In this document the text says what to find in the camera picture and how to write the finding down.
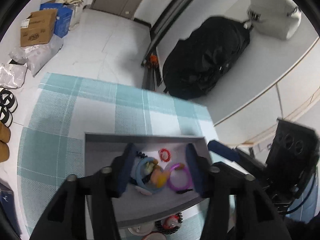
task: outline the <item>white plastic bag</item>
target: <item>white plastic bag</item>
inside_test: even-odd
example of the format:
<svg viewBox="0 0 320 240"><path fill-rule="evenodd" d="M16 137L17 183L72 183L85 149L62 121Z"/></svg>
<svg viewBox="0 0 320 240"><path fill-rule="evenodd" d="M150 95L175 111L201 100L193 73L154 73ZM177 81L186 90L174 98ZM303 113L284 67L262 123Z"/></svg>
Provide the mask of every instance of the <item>white plastic bag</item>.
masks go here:
<svg viewBox="0 0 320 240"><path fill-rule="evenodd" d="M0 87L20 88L24 83L27 64L0 64Z"/></svg>
<svg viewBox="0 0 320 240"><path fill-rule="evenodd" d="M57 35L53 35L49 43L41 44L38 48L27 53L27 65L32 75L38 71L61 49L63 39Z"/></svg>
<svg viewBox="0 0 320 240"><path fill-rule="evenodd" d="M20 64L27 63L34 76L54 56L63 45L63 39L53 35L49 43L28 47L15 47L9 56Z"/></svg>
<svg viewBox="0 0 320 240"><path fill-rule="evenodd" d="M84 2L68 4L67 7L72 10L72 17L69 25L69 30L72 31L77 27L77 24L80 22Z"/></svg>

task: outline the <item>white bag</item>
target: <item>white bag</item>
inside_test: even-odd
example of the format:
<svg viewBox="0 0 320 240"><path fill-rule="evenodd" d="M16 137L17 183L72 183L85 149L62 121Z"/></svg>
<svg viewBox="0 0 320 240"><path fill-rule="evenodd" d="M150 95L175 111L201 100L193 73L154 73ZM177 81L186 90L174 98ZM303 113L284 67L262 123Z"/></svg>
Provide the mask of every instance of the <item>white bag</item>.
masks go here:
<svg viewBox="0 0 320 240"><path fill-rule="evenodd" d="M20 88L24 83L26 72L27 64L0 64L0 87Z"/></svg>
<svg viewBox="0 0 320 240"><path fill-rule="evenodd" d="M78 3L67 5L67 8L72 10L72 17L69 25L69 31L74 30L77 27L76 24L80 23L83 7L84 7L84 2L78 2Z"/></svg>
<svg viewBox="0 0 320 240"><path fill-rule="evenodd" d="M251 0L247 14L263 34L288 40L301 22L301 11L292 0Z"/></svg>
<svg viewBox="0 0 320 240"><path fill-rule="evenodd" d="M28 47L15 47L9 56L20 64L27 63L34 76L54 56L63 45L63 39L53 35L49 43Z"/></svg>

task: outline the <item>slipper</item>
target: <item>slipper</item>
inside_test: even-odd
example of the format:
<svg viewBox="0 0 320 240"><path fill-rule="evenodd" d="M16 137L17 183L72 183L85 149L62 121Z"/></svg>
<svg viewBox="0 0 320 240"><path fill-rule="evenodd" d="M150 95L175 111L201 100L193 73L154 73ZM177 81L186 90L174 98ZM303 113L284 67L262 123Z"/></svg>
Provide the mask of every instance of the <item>slipper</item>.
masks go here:
<svg viewBox="0 0 320 240"><path fill-rule="evenodd" d="M0 121L6 126L10 127L12 124L12 114L7 109L7 107L0 103Z"/></svg>
<svg viewBox="0 0 320 240"><path fill-rule="evenodd" d="M18 107L14 94L5 88L0 88L0 103L5 105L11 113L13 113Z"/></svg>

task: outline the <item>blue box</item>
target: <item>blue box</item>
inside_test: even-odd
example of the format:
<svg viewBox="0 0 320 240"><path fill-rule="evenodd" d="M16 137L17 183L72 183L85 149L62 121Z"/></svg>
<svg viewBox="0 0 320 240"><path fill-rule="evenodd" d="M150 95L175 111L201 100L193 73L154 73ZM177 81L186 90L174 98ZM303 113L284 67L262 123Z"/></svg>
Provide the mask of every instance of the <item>blue box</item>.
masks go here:
<svg viewBox="0 0 320 240"><path fill-rule="evenodd" d="M16 211L14 208L13 191L0 183L0 205L17 235L20 235Z"/></svg>
<svg viewBox="0 0 320 240"><path fill-rule="evenodd" d="M46 9L58 10L53 33L60 38L67 35L72 17L72 10L65 7L62 3L43 3L40 5L40 10Z"/></svg>

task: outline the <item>black duffel bag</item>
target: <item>black duffel bag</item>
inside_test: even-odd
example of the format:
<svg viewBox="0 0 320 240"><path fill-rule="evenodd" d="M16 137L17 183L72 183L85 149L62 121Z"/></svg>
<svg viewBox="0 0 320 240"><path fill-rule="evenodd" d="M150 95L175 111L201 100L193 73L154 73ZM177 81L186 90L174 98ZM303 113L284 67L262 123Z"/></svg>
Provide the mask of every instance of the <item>black duffel bag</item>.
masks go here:
<svg viewBox="0 0 320 240"><path fill-rule="evenodd" d="M163 66L171 96L192 99L206 95L250 43L245 24L221 16L208 18L186 40L179 40Z"/></svg>

